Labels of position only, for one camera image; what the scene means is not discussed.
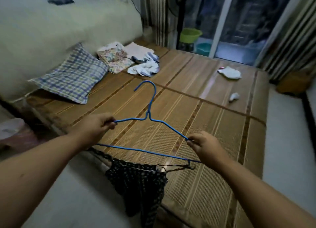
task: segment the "beige curtain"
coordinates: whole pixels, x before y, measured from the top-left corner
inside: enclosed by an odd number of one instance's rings
[[[154,43],[173,48],[176,43],[177,18],[168,9],[168,0],[141,0],[144,28],[152,27]]]
[[[316,75],[316,0],[302,0],[259,65],[279,81],[290,71]]]

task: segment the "fan pole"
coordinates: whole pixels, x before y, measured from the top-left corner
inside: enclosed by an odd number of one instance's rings
[[[176,4],[179,6],[179,15],[178,15],[178,24],[177,24],[177,45],[176,49],[179,49],[179,42],[180,42],[180,34],[182,32],[183,21],[184,21],[184,14],[185,14],[185,3],[186,0],[176,0]]]

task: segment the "black patterned garment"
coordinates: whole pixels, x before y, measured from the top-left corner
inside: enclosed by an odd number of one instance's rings
[[[174,165],[182,168],[160,171],[157,165],[138,164],[112,158],[109,154],[90,148],[95,154],[112,162],[105,175],[117,193],[123,196],[125,211],[129,217],[141,213],[143,228],[152,228],[157,209],[164,197],[168,182],[166,174],[170,171],[193,169],[190,165]]]

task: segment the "person's left hand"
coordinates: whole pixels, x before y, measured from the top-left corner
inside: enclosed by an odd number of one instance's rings
[[[114,129],[116,126],[114,121],[110,113],[91,114],[77,123],[68,136],[85,150],[97,144],[109,129]]]

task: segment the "blue clothes hanger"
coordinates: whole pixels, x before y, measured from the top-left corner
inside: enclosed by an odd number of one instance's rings
[[[135,89],[134,91],[136,91],[143,83],[145,82],[149,82],[150,84],[153,85],[154,87],[154,95],[151,99],[151,101],[149,102],[148,104],[148,109],[146,111],[146,114],[145,114],[145,117],[144,118],[136,118],[136,117],[132,117],[132,118],[126,118],[126,119],[122,119],[122,120],[116,120],[115,122],[116,123],[119,123],[119,122],[126,122],[126,121],[130,121],[130,120],[137,120],[137,121],[144,121],[146,120],[148,117],[149,117],[149,120],[153,121],[153,122],[160,122],[160,123],[163,123],[164,125],[168,126],[171,130],[173,130],[174,132],[176,132],[177,134],[179,134],[180,136],[182,136],[186,141],[189,140],[185,135],[181,134],[179,131],[177,131],[176,129],[174,129],[172,126],[170,126],[169,124],[165,123],[164,121],[161,121],[161,120],[156,120],[156,119],[153,119],[151,118],[151,105],[154,101],[154,98],[156,96],[156,93],[157,93],[157,88],[156,88],[156,85],[155,83],[153,83],[152,81],[142,81]],[[197,161],[197,160],[192,160],[192,159],[187,159],[187,158],[182,158],[182,157],[176,157],[176,156],[171,156],[171,155],[165,155],[165,154],[160,154],[160,153],[156,153],[156,152],[150,152],[150,151],[146,151],[146,150],[141,150],[141,149],[134,149],[134,148],[126,148],[126,147],[121,147],[121,146],[111,146],[111,145],[105,145],[105,144],[101,144],[101,143],[98,143],[97,144],[98,146],[106,146],[106,147],[112,147],[112,148],[118,148],[118,149],[124,149],[124,150],[130,150],[130,151],[138,151],[138,152],[146,152],[146,153],[149,153],[149,154],[155,154],[155,155],[158,155],[158,156],[164,156],[164,157],[171,157],[171,158],[176,158],[176,159],[180,159],[180,160],[186,160],[188,161],[189,165],[190,165],[190,162],[198,162],[198,163],[201,163],[200,161]]]

